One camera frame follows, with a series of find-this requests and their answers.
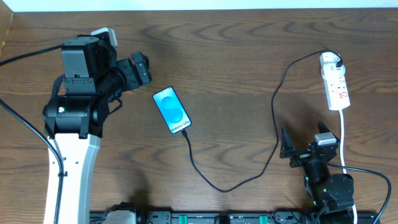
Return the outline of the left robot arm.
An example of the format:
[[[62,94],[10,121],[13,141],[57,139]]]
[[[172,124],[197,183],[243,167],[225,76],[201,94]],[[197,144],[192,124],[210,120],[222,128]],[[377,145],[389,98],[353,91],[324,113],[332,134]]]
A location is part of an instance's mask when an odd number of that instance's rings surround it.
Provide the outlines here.
[[[88,223],[93,171],[112,113],[109,104],[125,91],[151,82],[149,59],[141,52],[117,58],[110,28],[67,40],[61,46],[65,73],[58,77],[43,117],[49,147],[45,223]]]

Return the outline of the blue Galaxy smartphone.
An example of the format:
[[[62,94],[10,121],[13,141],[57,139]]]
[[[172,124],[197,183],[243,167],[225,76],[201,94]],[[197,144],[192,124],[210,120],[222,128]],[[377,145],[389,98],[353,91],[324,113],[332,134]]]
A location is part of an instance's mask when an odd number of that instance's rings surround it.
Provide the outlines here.
[[[176,134],[192,125],[188,113],[172,86],[157,92],[152,97],[171,134]]]

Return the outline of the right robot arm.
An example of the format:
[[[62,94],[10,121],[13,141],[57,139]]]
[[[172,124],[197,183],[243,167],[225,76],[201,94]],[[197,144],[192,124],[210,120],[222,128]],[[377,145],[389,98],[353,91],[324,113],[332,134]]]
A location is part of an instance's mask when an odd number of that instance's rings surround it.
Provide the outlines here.
[[[354,205],[354,180],[349,174],[331,174],[327,162],[336,156],[340,139],[323,122],[318,123],[319,133],[306,149],[296,150],[285,128],[280,131],[280,158],[290,159],[291,168],[304,170],[305,190],[315,206],[300,217],[302,223],[320,223],[321,216],[339,212]]]

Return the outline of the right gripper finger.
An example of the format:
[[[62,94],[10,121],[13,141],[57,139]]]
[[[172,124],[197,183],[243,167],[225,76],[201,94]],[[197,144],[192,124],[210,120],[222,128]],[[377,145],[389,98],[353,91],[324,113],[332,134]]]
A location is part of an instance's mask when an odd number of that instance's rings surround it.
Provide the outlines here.
[[[280,158],[286,159],[292,157],[294,153],[294,145],[291,138],[284,127],[281,128],[281,147],[280,147]]]
[[[327,128],[323,121],[318,122],[318,130],[320,134],[331,133],[331,131]]]

